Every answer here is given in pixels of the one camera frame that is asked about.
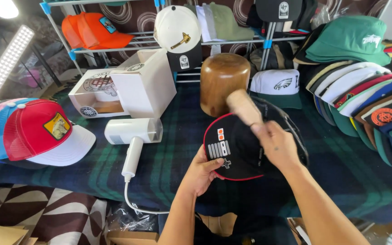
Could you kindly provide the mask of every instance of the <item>human arm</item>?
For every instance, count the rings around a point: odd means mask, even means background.
[[[187,170],[173,199],[170,213],[158,240],[159,245],[191,245],[195,230],[196,198],[204,194],[215,178],[215,169],[223,164],[223,159],[207,162],[203,146]]]
[[[293,190],[313,245],[369,245],[300,163],[291,133],[284,131],[274,121],[251,128],[267,158],[281,171]]]

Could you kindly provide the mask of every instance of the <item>human hand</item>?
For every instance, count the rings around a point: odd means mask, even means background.
[[[214,170],[221,167],[223,159],[215,159],[207,162],[203,145],[199,148],[196,156],[187,170],[186,175],[181,181],[179,188],[185,192],[195,194],[197,197],[204,194],[215,178],[218,177]]]
[[[250,128],[260,140],[264,154],[269,161],[283,174],[285,171],[302,166],[293,135],[283,130],[277,122],[269,121],[264,125],[254,124]]]

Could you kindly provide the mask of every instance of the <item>green plaid fabric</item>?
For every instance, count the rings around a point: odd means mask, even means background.
[[[162,142],[143,146],[136,176],[128,189],[131,202],[164,211],[169,209],[182,177],[203,143],[206,128],[214,120],[200,109],[199,84],[178,84],[177,91],[161,117]],[[285,111],[301,131],[311,174],[349,217],[392,221],[392,168],[359,138],[346,136],[329,125],[315,109],[310,95],[301,92],[302,110]],[[0,164],[0,183],[51,186],[123,201],[125,182],[121,171],[128,145],[107,142],[104,128],[109,118],[85,120],[69,98],[59,103],[70,120],[96,135],[95,146],[84,159],[67,167],[30,170]],[[197,199],[196,210],[211,216],[227,212],[300,216],[286,180],[268,177],[251,181],[216,179]]]

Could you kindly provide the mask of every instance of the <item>gold axe pin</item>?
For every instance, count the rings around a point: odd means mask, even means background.
[[[170,49],[174,49],[174,48],[180,46],[181,44],[183,44],[184,42],[185,42],[185,43],[188,43],[188,42],[190,41],[190,39],[191,39],[191,37],[188,36],[188,35],[185,34],[185,33],[182,33],[182,37],[183,37],[183,39],[182,39],[180,42],[178,42],[177,44],[175,44],[175,45],[173,45],[172,47],[170,47]]]

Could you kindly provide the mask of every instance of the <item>white cardboard box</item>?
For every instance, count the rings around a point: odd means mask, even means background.
[[[159,118],[176,94],[166,49],[137,51],[111,73],[132,118]]]
[[[84,118],[129,115],[110,77],[112,70],[114,68],[87,70],[69,93]]]

